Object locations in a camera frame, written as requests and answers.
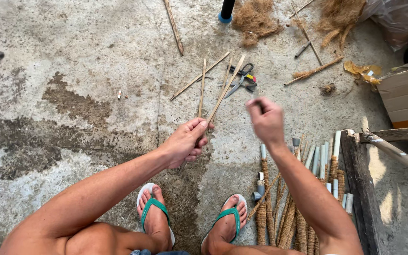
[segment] white flip-flop sole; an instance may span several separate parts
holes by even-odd
[[[244,202],[244,203],[245,203],[246,213],[248,213],[247,200],[246,200],[241,194],[234,194],[234,195],[231,195],[230,197],[228,197],[228,199],[226,199],[226,201],[224,202],[223,206],[221,206],[220,211],[221,211],[221,209],[228,203],[229,199],[230,199],[231,197],[235,196],[235,195],[238,195],[238,202],[237,202],[237,204],[236,204],[236,207],[237,207],[241,202]],[[203,241],[201,242],[201,246],[203,246],[203,243],[204,243],[204,241],[205,241],[205,239],[207,238],[207,236],[208,236],[209,233],[210,233],[210,230],[207,232],[207,235],[205,235]]]
[[[137,208],[138,208],[138,206],[140,205],[141,195],[143,194],[144,190],[148,190],[149,193],[150,193],[150,195],[153,197],[153,195],[152,195],[152,187],[153,187],[154,185],[155,185],[155,183],[147,183],[146,185],[144,185],[144,186],[141,188],[140,192],[138,193],[138,198],[136,199],[136,207],[137,207]],[[170,232],[171,232],[171,241],[172,241],[173,246],[174,246],[175,237],[174,237],[174,233],[173,233],[173,230],[171,229],[171,227],[170,227]]]

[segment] plastic bag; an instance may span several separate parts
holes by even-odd
[[[366,0],[358,21],[371,18],[380,24],[394,51],[408,43],[408,0]]]

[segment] foot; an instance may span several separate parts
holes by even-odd
[[[156,200],[165,205],[165,200],[161,193],[160,187],[155,184],[152,187],[152,194]],[[141,214],[144,210],[144,206],[150,199],[150,193],[148,190],[144,190],[141,195],[140,205],[137,207],[138,214],[141,218]],[[170,228],[168,226],[168,219],[165,213],[157,206],[151,205],[149,211],[147,212],[146,219],[144,220],[144,229],[147,235],[152,236],[160,245],[160,251],[170,251],[172,250],[172,241]]]
[[[237,205],[238,202],[238,195],[232,196],[226,205],[221,208],[220,212],[223,212],[224,210],[234,208]],[[242,229],[246,223],[247,223],[247,210],[245,208],[245,203],[241,202],[237,206],[237,211],[238,215],[240,216],[240,229]],[[205,255],[212,254],[213,249],[218,249],[216,247],[216,244],[218,242],[226,242],[229,243],[232,239],[234,239],[236,234],[236,229],[235,229],[235,217],[234,214],[226,215],[225,217],[222,217],[219,219],[215,225],[213,225],[213,228],[210,230],[208,233],[207,238],[204,240],[204,243],[201,246],[201,253]]]

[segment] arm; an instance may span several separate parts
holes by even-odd
[[[319,180],[284,142],[283,111],[267,98],[246,103],[256,135],[265,143],[298,210],[319,237],[321,254],[362,254],[354,224]]]
[[[65,189],[16,226],[3,242],[0,254],[58,248],[60,238],[68,238],[93,223],[157,173],[178,167],[185,159],[194,161],[207,144],[206,137],[200,138],[207,127],[204,119],[193,119],[180,125],[158,149]]]

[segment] leg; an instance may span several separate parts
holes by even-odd
[[[153,187],[155,199],[165,204],[160,187]],[[145,191],[137,208],[141,215],[150,194]],[[66,255],[114,254],[128,255],[134,250],[149,250],[152,254],[170,251],[172,242],[166,215],[155,206],[149,209],[144,228],[146,233],[131,232],[119,226],[95,222],[75,234],[66,244]]]
[[[238,196],[234,195],[223,206],[221,212],[233,208],[238,202]],[[240,216],[240,229],[246,225],[247,212],[245,204],[242,202],[237,206]],[[302,254],[301,252],[294,250],[283,250],[273,246],[236,246],[230,244],[230,241],[235,237],[235,218],[234,215],[227,215],[219,219],[213,228],[208,233],[206,240],[204,240],[201,246],[201,253],[204,255],[269,255],[269,254]]]

